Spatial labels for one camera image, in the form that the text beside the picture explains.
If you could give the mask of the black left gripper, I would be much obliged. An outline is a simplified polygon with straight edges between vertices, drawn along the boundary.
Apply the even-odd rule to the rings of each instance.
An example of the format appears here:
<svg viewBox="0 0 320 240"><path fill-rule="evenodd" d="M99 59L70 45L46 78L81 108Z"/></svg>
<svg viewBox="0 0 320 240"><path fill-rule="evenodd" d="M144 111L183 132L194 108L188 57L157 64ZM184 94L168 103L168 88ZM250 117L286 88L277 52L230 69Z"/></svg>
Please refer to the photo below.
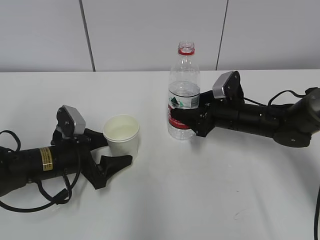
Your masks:
<svg viewBox="0 0 320 240"><path fill-rule="evenodd" d="M86 128L82 135L63 139L55 130L52 135L53 171L57 174L81 173L94 187L102 189L114 174L132 164L131 155L102 155L97 164L91 151L107 147L109 144L102 132Z"/></svg>

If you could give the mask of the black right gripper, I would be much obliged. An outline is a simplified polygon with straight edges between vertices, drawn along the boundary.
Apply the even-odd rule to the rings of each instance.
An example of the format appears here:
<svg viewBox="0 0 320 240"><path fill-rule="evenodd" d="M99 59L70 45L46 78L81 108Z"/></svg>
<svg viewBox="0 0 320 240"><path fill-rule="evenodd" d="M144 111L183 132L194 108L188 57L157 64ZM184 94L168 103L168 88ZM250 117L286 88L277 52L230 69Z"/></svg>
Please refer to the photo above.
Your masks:
<svg viewBox="0 0 320 240"><path fill-rule="evenodd" d="M215 127L240 132L239 114L242 100L215 100L213 91L199 95L198 108L171 110L171 116L187 125L198 137L206 137Z"/></svg>

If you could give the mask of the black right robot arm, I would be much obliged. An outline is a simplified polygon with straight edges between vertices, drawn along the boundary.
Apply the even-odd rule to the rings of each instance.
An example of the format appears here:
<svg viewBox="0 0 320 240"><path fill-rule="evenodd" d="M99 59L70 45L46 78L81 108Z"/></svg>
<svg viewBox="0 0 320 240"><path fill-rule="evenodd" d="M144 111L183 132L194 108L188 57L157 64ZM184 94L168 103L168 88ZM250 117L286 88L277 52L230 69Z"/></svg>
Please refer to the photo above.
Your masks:
<svg viewBox="0 0 320 240"><path fill-rule="evenodd" d="M200 94L199 106L194 109L174 108L172 117L190 127L197 136L206 137L214 128L228 129L273 139L276 143L305 148L312 135L320 130L320 89L312 87L299 95L296 103L245 103L243 91L233 97L214 98L212 91Z"/></svg>

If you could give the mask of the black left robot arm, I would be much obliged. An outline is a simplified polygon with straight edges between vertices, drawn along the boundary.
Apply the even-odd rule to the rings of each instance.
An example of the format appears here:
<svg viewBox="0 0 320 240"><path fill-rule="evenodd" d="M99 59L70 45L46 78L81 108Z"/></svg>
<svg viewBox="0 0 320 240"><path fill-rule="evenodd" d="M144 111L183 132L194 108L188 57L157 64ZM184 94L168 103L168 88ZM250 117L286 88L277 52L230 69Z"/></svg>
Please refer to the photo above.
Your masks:
<svg viewBox="0 0 320 240"><path fill-rule="evenodd" d="M64 139L57 130L47 147L0 152L0 195L24 187L28 183L61 177L64 173L80 172L98 190L109 178L130 166L133 157L101 156L96 163L92 151L108 146L104 135L85 129L82 135Z"/></svg>

